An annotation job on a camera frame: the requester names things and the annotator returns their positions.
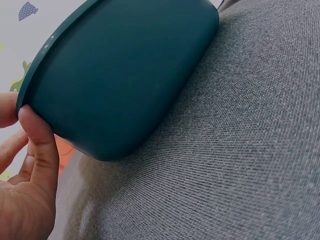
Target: finger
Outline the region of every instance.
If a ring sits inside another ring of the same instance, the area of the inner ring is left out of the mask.
[[[31,179],[32,171],[35,165],[35,158],[33,156],[27,155],[23,161],[19,173],[11,177],[8,182],[12,185],[17,185],[21,182],[29,182]]]
[[[6,170],[17,153],[27,143],[27,134],[23,130],[20,130],[0,144],[0,174]]]
[[[34,168],[30,181],[42,187],[51,196],[55,196],[58,186],[59,154],[53,131],[29,106],[20,109],[18,118],[34,147]]]
[[[11,126],[17,122],[17,92],[0,93],[0,128]]]

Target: gray sofa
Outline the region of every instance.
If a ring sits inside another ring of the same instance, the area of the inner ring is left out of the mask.
[[[320,1],[240,0],[134,154],[77,153],[57,240],[320,239]]]

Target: dark green container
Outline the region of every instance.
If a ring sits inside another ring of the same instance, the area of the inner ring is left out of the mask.
[[[155,129],[219,25],[208,0],[88,0],[52,34],[17,100],[81,152],[130,154]]]

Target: orange object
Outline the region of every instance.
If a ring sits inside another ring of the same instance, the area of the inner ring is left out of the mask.
[[[58,148],[59,157],[60,157],[60,165],[59,165],[59,176],[60,176],[64,168],[66,167],[68,161],[75,153],[75,148],[59,136],[55,136],[55,142],[56,142],[56,146]]]

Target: knit fabric texture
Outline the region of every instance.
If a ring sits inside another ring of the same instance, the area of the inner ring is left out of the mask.
[[[88,163],[63,239],[320,239],[319,47],[319,0],[221,12],[153,135]]]

